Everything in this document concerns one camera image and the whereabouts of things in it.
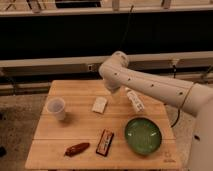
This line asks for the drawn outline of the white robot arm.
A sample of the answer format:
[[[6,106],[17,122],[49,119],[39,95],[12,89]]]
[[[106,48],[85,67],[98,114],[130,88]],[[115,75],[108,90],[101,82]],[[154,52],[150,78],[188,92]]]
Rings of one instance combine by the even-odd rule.
[[[196,118],[188,171],[213,171],[213,88],[199,83],[128,69],[129,58],[114,52],[99,67],[105,87],[116,92],[122,85],[182,109]]]

